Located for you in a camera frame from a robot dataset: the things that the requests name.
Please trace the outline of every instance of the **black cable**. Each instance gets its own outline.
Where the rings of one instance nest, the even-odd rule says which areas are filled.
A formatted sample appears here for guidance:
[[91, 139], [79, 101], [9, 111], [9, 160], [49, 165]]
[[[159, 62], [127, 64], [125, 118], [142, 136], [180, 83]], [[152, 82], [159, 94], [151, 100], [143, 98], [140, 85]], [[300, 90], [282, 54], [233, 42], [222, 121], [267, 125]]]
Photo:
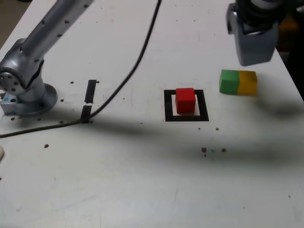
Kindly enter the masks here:
[[[150, 40], [150, 36], [152, 34], [153, 31], [153, 27], [157, 18], [157, 14], [159, 11], [159, 8], [161, 6], [162, 0], [158, 0], [155, 11], [154, 11], [154, 15], [148, 30], [148, 34], [146, 36], [145, 42], [143, 44], [142, 50], [139, 54], [139, 57], [135, 63], [135, 65], [133, 66], [132, 70], [130, 71], [130, 73], [128, 74], [128, 76], [123, 80], [123, 82], [118, 86], [118, 88], [112, 93], [112, 95], [109, 97], [109, 99], [100, 107], [98, 108], [95, 112], [93, 112], [90, 115], [90, 118], [96, 116], [98, 113], [100, 113], [112, 100], [113, 98], [119, 93], [119, 91], [123, 88], [123, 86], [129, 81], [129, 79], [132, 77], [132, 75], [134, 74], [134, 72], [136, 71], [136, 69], [138, 68], [143, 55], [147, 49], [149, 40]], [[61, 127], [68, 127], [68, 126], [72, 126], [75, 124], [79, 124], [82, 123], [82, 120], [76, 120], [76, 121], [72, 121], [72, 122], [68, 122], [68, 123], [63, 123], [63, 124], [56, 124], [56, 125], [51, 125], [51, 126], [45, 126], [45, 127], [38, 127], [38, 128], [32, 128], [32, 129], [27, 129], [27, 130], [23, 130], [23, 131], [19, 131], [19, 132], [12, 132], [12, 133], [8, 133], [8, 134], [0, 134], [0, 138], [7, 138], [7, 137], [11, 137], [11, 136], [15, 136], [15, 135], [20, 135], [20, 134], [26, 134], [26, 133], [31, 133], [31, 132], [38, 132], [38, 131], [43, 131], [43, 130], [48, 130], [48, 129], [55, 129], [55, 128], [61, 128]]]

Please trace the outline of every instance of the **black tape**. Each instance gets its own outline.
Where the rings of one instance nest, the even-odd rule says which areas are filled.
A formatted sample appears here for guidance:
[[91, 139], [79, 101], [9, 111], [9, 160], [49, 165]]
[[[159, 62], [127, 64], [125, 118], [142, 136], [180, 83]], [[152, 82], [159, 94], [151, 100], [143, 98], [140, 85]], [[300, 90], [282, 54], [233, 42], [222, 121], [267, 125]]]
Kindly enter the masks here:
[[85, 102], [87, 104], [93, 103], [96, 81], [97, 80], [89, 80], [89, 82], [87, 84], [87, 89], [86, 89], [86, 94], [85, 94]]
[[80, 119], [82, 120], [83, 124], [88, 124], [90, 122], [90, 115], [91, 115], [92, 106], [84, 105], [82, 108], [82, 113]]

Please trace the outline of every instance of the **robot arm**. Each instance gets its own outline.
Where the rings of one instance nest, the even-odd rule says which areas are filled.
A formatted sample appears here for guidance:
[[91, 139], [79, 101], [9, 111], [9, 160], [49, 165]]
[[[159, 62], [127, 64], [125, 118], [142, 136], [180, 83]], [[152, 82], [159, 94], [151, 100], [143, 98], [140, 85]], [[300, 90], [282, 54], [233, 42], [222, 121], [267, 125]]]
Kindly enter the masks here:
[[51, 109], [56, 90], [43, 83], [44, 55], [93, 0], [57, 0], [26, 39], [18, 40], [0, 62], [1, 107], [6, 115], [35, 116]]
[[288, 10], [287, 0], [236, 0], [227, 10], [229, 34], [234, 34], [242, 66], [271, 60], [278, 25]]

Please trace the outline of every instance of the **white object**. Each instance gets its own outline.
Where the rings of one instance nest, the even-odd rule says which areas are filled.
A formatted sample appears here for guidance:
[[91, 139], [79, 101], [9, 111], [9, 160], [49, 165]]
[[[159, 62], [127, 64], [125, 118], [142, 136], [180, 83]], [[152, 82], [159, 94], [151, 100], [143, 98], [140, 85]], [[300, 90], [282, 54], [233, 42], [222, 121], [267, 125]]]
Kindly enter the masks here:
[[[220, 72], [267, 77], [268, 93], [284, 97], [266, 103], [303, 101], [277, 52], [239, 65], [225, 24], [230, 2], [163, 1], [142, 63], [93, 124], [1, 139], [0, 227], [302, 228], [302, 113], [275, 115], [259, 98], [223, 95]], [[32, 2], [0, 59], [53, 3]], [[54, 109], [41, 121], [3, 116], [0, 133], [78, 119], [89, 79], [100, 81], [97, 109], [133, 67], [155, 4], [97, 0], [45, 57]], [[209, 122], [164, 122], [163, 90], [181, 87], [204, 90]]]

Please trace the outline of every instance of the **wooden block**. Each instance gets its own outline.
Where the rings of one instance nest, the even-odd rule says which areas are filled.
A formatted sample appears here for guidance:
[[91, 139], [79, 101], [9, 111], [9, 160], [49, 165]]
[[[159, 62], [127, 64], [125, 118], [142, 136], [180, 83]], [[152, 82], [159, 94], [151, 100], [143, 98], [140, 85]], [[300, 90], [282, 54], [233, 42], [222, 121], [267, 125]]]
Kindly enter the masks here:
[[238, 94], [239, 77], [237, 70], [222, 70], [219, 91], [223, 94]]
[[239, 71], [239, 86], [237, 94], [256, 95], [257, 94], [257, 75], [254, 71]]

